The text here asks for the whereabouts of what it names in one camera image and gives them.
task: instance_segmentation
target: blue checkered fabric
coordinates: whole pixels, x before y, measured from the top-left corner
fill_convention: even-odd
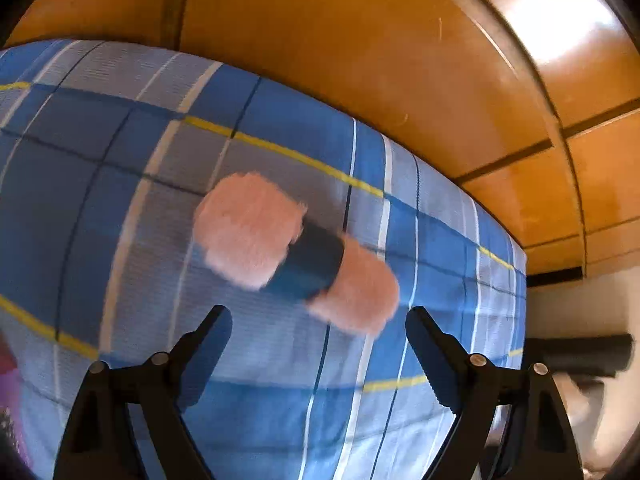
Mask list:
[[[467,351],[520,366],[520,247],[433,168],[311,97],[188,54],[41,41],[0,52],[0,128],[0,327],[40,478],[92,360],[138,364],[217,303],[234,330],[184,420],[220,480],[421,478],[452,415],[407,345],[411,306]],[[377,339],[206,268],[194,209],[249,170],[395,272],[401,306]],[[132,419],[150,478],[163,478]]]

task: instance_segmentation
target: dark blue strap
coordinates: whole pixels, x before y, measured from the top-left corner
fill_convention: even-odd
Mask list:
[[[288,300],[309,300],[333,285],[343,254],[344,243],[336,233],[304,217],[300,238],[289,246],[287,257],[262,290]]]

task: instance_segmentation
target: white wall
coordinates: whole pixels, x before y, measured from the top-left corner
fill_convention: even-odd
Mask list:
[[[640,267],[584,280],[529,289],[527,336],[578,337],[629,332],[640,340]],[[603,415],[592,456],[608,467],[640,423],[640,357],[615,379],[606,379]]]

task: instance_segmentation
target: fuzzy pink fabric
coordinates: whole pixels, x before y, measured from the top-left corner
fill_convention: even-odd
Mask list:
[[[351,237],[343,239],[344,256],[334,284],[307,307],[345,332],[377,335],[398,308],[398,280],[375,254]]]
[[[305,206],[260,174],[234,173],[204,197],[193,234],[213,270],[242,288],[258,290],[300,236],[305,212]]]

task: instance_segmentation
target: silver bolt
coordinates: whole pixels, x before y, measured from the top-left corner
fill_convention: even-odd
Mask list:
[[[91,366],[89,366],[89,372],[92,374],[99,374],[103,370],[104,362],[102,361],[94,361],[93,363],[91,363]]]
[[[169,354],[167,352],[158,352],[151,356],[151,362],[156,366],[161,366],[169,360]]]
[[[484,366],[486,364],[486,357],[482,354],[471,354],[469,356],[469,362],[471,362],[473,366]]]
[[[549,368],[542,363],[536,363],[533,365],[533,371],[538,375],[547,375],[549,373]]]

